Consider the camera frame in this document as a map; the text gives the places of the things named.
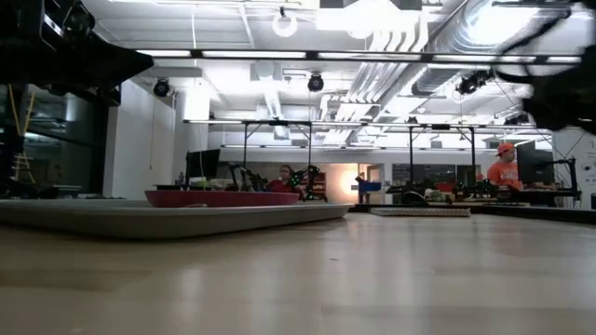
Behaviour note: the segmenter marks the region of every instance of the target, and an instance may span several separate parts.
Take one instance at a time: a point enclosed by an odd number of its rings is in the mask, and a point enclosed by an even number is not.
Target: ceiling
[[[346,31],[317,30],[317,2],[286,3],[287,11],[296,15],[297,31],[290,37],[280,37],[272,29],[272,20],[278,13],[275,0],[270,7],[256,6],[258,2],[218,2],[210,5],[155,5],[143,3],[121,3],[109,0],[84,0],[85,6],[97,19],[95,31],[107,41],[123,47],[149,48],[217,48],[217,49],[312,49],[312,50],[365,50],[370,49],[373,39],[353,38]],[[442,4],[433,1],[433,7],[423,10],[430,32],[447,19],[461,3],[460,0],[445,0]],[[539,20],[542,14],[536,14]],[[572,54],[580,53],[583,46],[591,41],[589,16],[578,9],[564,26],[555,29],[542,38],[525,53]],[[256,111],[265,106],[263,87],[251,82],[251,64],[247,60],[158,60],[156,66],[162,68],[197,67],[203,72],[202,78],[211,88],[211,111],[217,117],[231,118],[242,112]],[[305,74],[319,72],[325,80],[325,88],[319,93],[311,93],[306,88],[308,75],[285,78],[278,87],[278,100],[282,111],[286,105],[310,106],[318,109],[323,96],[343,95],[359,78],[362,65],[356,62],[308,62],[280,61],[281,69],[302,70]],[[507,68],[508,72],[518,69]],[[539,72],[560,71],[561,68],[537,69]],[[144,73],[142,80],[151,86],[156,78],[151,72]],[[519,98],[530,94],[527,87],[509,83],[491,82],[471,96],[459,97],[454,87],[461,76],[454,76],[426,98],[395,99],[402,94],[395,90],[384,92],[382,112],[390,122],[403,122],[409,113],[422,111],[425,118],[433,117],[448,121],[461,121],[465,116],[474,123],[494,122],[494,116],[511,111],[519,103]],[[171,78],[170,82],[179,90],[192,87],[197,78]]]

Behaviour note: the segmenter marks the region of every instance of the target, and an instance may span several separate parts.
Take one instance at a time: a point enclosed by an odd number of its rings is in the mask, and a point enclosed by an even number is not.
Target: security camera
[[[157,79],[157,83],[153,87],[153,94],[159,98],[166,98],[171,94],[171,87],[169,86],[168,78]]]
[[[310,80],[308,80],[308,90],[311,92],[319,92],[325,86],[325,82],[323,82],[323,78],[320,74],[311,74]]]

